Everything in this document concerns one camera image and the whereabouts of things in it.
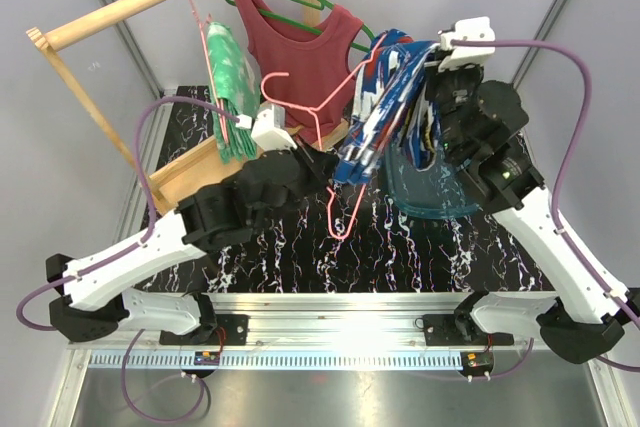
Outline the blue patterned trousers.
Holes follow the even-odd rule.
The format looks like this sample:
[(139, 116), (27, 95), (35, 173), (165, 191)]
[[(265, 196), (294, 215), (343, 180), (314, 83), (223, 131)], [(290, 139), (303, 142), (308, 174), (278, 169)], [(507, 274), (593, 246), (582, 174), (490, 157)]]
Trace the blue patterned trousers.
[(439, 44), (415, 41), (397, 29), (371, 41), (358, 70), (347, 137), (338, 150), (333, 180), (366, 185), (378, 170), (385, 149), (397, 146), (418, 171), (436, 161), (437, 109), (421, 105), (425, 64), (436, 59)]

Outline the green tie-dye trousers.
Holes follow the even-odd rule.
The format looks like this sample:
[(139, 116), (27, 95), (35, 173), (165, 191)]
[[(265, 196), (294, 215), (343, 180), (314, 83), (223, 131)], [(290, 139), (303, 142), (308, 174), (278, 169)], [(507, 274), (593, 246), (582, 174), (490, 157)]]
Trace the green tie-dye trousers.
[[(231, 115), (255, 119), (260, 106), (259, 79), (231, 29), (218, 22), (210, 23), (206, 29), (206, 45), (214, 82), (211, 103), (220, 102)], [(223, 163), (257, 157), (251, 128), (240, 128), (215, 112), (212, 118), (213, 136)]]

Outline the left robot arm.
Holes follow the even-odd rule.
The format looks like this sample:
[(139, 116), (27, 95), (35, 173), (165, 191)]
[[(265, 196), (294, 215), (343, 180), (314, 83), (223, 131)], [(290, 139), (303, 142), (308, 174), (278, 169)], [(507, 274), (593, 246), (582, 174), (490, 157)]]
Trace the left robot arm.
[(50, 324), (69, 341), (104, 338), (118, 330), (158, 331), (172, 345), (205, 344), (219, 321), (210, 297), (142, 292), (135, 284), (175, 264), (255, 239), (272, 213), (324, 191), (336, 155), (300, 146), (269, 151), (219, 183), (201, 187), (148, 228), (93, 255), (56, 254), (46, 261), (58, 296)]

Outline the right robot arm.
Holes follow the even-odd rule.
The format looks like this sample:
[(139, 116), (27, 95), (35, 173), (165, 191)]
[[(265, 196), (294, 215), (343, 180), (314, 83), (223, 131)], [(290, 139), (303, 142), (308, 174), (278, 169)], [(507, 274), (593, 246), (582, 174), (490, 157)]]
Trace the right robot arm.
[(560, 358), (600, 359), (639, 319), (639, 291), (616, 278), (559, 210), (545, 181), (515, 136), (528, 121), (515, 89), (486, 81), (478, 64), (426, 68), (421, 96), (432, 106), (446, 163), (468, 198), (526, 250), (553, 294), (527, 300), (508, 293), (474, 293), (456, 309), (454, 331), (466, 343), (485, 335), (538, 337)]

